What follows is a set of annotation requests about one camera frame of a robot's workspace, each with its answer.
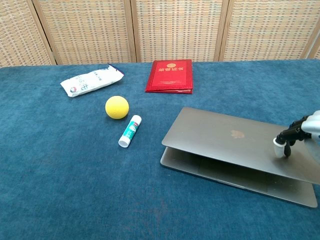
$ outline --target laptop lid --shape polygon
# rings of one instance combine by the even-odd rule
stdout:
[[[288,127],[184,107],[162,144],[231,164],[320,184],[320,164],[304,142],[276,158],[273,138]]]

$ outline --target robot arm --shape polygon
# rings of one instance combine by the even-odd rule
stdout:
[[[296,140],[305,139],[320,142],[320,110],[294,121],[288,129],[283,130],[273,139],[275,155],[278,158],[289,157],[291,154],[290,146],[293,146]]]

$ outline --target glue stick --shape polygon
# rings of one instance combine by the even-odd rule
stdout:
[[[126,129],[124,130],[124,133],[120,137],[118,144],[123,147],[127,148],[131,142],[131,139],[134,137],[139,125],[141,123],[141,117],[138,115],[134,115]]]

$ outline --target red certificate book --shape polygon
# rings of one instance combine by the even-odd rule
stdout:
[[[145,91],[147,93],[192,94],[192,61],[154,61]]]

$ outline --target green label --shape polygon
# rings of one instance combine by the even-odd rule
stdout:
[[[129,122],[128,126],[126,127],[123,136],[129,138],[130,140],[133,138],[135,135],[137,128],[138,128],[138,123],[131,121]]]

